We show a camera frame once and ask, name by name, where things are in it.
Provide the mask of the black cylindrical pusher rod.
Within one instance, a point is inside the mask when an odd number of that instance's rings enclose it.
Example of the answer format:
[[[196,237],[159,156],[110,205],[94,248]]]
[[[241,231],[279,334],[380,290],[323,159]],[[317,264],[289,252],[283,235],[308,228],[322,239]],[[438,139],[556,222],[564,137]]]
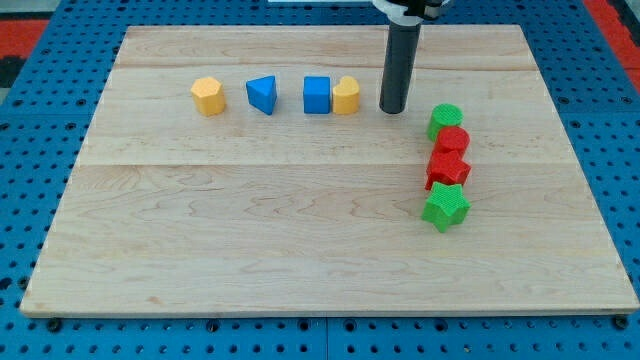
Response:
[[[420,24],[389,24],[379,99],[380,109],[387,114],[405,110],[420,31]]]

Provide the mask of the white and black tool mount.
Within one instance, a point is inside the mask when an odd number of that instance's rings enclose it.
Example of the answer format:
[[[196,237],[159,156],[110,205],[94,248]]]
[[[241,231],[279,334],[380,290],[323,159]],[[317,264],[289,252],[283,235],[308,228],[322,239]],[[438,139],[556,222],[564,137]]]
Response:
[[[400,26],[436,20],[450,8],[450,0],[372,0],[371,3],[391,23]]]

